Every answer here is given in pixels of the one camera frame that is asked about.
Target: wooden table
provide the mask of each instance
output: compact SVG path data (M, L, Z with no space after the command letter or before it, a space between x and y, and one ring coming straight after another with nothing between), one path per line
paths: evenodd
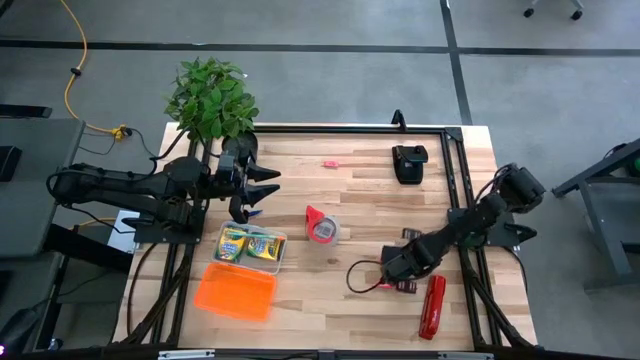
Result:
M496 170L489 131L484 126L463 127L473 188L477 191ZM176 124L167 125L161 153L177 135ZM450 207L444 162L438 136L371 134L259 134L258 164L279 170L282 176L265 183L281 189L262 200L263 214L251 220L288 235L282 268L269 320L252 323L196 308L193 298L214 250L223 221L230 219L228 204L211 202L203 239L197 246L184 309L180 347L278 348L354 350L472 350L467 306L459 259L452 249L435 273L447 278L445 304L438 334L432 341L418 337L418 322L427 279L415 295L393 290L351 293L345 273L361 259L378 259L382 245L403 244L402 228L424 232L445 225ZM220 152L220 142L214 152ZM422 144L429 153L424 180L419 186L402 186L394 175L391 147ZM187 153L188 140L180 141L167 161ZM461 184L458 159L452 151L457 184ZM323 161L340 163L326 169ZM216 168L217 159L210 166ZM464 206L464 194L459 190ZM342 226L339 244L327 252L311 252L304 235L305 208L312 205L334 215ZM156 300L167 255L157 246L143 264L133 296L134 326ZM142 249L135 255L130 280ZM518 262L500 248L486 248L494 297L522 335L535 343L521 270ZM379 278L375 267L360 267L351 274L352 285L363 288ZM125 337L126 297L114 340ZM162 340L172 318L168 306ZM485 339L489 331L484 306L478 306Z

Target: small pink item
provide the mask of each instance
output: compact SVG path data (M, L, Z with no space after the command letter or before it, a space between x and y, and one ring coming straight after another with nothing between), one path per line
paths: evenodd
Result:
M324 167L328 167L328 168L332 168L332 169L337 169L338 166L340 166L340 164L338 164L337 161L325 161L324 162Z

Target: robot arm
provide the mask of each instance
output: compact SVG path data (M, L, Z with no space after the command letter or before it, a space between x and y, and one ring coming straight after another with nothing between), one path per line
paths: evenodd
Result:
M411 240L400 255L383 264L385 282L396 283L429 275L452 245L486 232L504 212L529 212L542 202L545 192L526 168L518 168L515 164L502 167L487 185L492 186L491 192L476 201L461 217L439 231Z
M140 212L140 219L126 219L136 230L155 228L174 239L176 233L197 233L204 221L205 208L191 200L231 198L229 212L234 221L247 222L244 205L254 206L275 192L279 185L254 186L249 180L263 181L280 176L277 171L255 164L253 157L220 155L215 174L195 157L180 157L155 174L105 170L87 164L74 164L51 175L47 187L63 206L101 202Z

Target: green plant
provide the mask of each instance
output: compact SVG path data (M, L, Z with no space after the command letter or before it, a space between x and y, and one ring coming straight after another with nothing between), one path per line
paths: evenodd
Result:
M230 62L210 58L183 61L178 70L176 90L165 109L178 129L190 130L189 138L200 134L204 140L223 136L236 137L253 130L253 118L259 113L255 97L244 92L242 70Z

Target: orange lid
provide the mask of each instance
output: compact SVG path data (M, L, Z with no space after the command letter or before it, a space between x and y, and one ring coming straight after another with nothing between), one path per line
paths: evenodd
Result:
M212 263L207 266L194 304L219 315L266 321L276 289L276 278L263 272Z

